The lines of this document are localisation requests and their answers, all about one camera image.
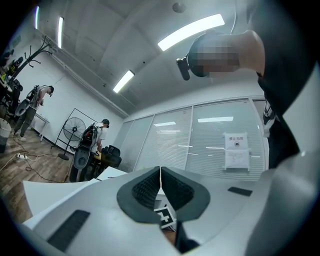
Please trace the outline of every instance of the fan stand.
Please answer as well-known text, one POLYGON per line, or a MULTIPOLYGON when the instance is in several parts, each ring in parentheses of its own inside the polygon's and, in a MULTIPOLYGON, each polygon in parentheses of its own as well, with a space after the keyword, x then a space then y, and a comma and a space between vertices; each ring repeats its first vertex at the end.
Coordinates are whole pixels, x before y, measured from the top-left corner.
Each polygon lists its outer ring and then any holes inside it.
POLYGON ((66 148, 65 148, 65 150, 64 150, 64 153, 63 153, 63 154, 62 154, 62 153, 59 153, 59 154, 58 154, 58 157, 60 157, 61 159, 67 160, 67 161, 69 160, 69 156, 66 155, 67 148, 69 147, 69 143, 70 143, 70 141, 71 141, 72 136, 75 134, 75 132, 76 132, 77 130, 78 130, 77 127, 73 127, 73 128, 72 128, 72 135, 70 136, 70 139, 69 139, 69 141, 68 141, 68 144, 66 145, 66 148))

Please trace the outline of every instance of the wooden floor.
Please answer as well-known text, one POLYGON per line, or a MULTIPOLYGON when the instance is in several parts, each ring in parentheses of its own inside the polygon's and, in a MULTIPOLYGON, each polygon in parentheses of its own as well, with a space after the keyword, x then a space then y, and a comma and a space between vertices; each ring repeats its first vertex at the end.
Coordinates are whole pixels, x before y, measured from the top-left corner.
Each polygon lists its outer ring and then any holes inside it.
MULTIPOLYGON (((62 150, 57 147, 51 149, 51 144, 45 139, 40 141, 39 135, 33 130, 27 130, 24 137, 26 138, 26 141, 24 142, 19 141, 17 136, 14 137, 14 140, 19 142, 30 155, 57 155, 62 152, 62 150)), ((13 136, 10 134, 5 152, 0 153, 0 169, 16 153, 24 151, 23 148, 14 140, 13 136)), ((59 157, 50 158, 46 156, 38 157, 35 162, 29 161, 32 168, 35 169, 42 177, 62 183, 68 174, 71 162, 72 157, 66 161, 59 157)), ((0 171, 1 197, 6 203, 9 212, 11 212, 12 218, 18 223, 23 223, 32 217, 22 181, 44 183, 52 182, 42 179, 34 170, 27 171, 26 167, 28 166, 29 165, 25 160, 16 159, 15 157, 3 170, 0 171)))

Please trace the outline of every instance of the white ceiling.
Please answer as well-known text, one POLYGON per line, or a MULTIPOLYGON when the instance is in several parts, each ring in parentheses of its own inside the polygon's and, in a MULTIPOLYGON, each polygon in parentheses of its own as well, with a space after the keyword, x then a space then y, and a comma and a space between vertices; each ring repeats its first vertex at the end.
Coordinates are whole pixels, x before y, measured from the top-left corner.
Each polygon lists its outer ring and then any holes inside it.
MULTIPOLYGON (((245 9, 245 1, 239 0, 234 33, 247 29, 245 9)), ((254 77, 252 72, 240 71, 221 81, 194 75, 184 81, 176 59, 185 56, 199 35, 165 52, 158 47, 158 42, 172 32, 214 14, 221 14, 225 22, 216 30, 229 34, 234 0, 51 0, 40 5, 38 27, 56 41, 58 20, 64 17, 62 50, 55 56, 125 116, 213 83, 254 77), (185 4, 184 13, 172 10, 176 2, 185 4), (135 76, 115 93, 113 88, 128 70, 135 76)))

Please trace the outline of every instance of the power strip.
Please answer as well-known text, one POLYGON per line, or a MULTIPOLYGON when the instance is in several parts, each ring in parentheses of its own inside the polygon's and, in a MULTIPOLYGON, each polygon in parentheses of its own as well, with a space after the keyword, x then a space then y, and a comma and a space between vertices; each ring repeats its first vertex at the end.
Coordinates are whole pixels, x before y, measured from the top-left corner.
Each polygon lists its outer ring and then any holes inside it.
POLYGON ((23 159, 23 160, 27 160, 27 159, 28 159, 28 157, 27 157, 26 155, 23 155, 23 154, 20 154, 20 153, 18 153, 18 154, 16 155, 16 158, 18 158, 18 159, 23 159))

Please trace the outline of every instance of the sign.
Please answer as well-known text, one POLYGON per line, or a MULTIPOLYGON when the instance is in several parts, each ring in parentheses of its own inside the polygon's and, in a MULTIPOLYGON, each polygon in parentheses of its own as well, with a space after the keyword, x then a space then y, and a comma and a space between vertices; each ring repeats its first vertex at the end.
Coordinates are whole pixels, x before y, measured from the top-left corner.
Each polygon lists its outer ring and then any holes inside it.
POLYGON ((248 137, 246 133, 225 133, 224 140, 226 150, 248 149, 248 137))
POLYGON ((174 216, 172 215, 168 206, 154 209, 154 212, 160 216, 161 228, 164 229, 176 223, 174 216))
POLYGON ((227 149, 225 151, 225 168, 249 168, 248 149, 227 149))

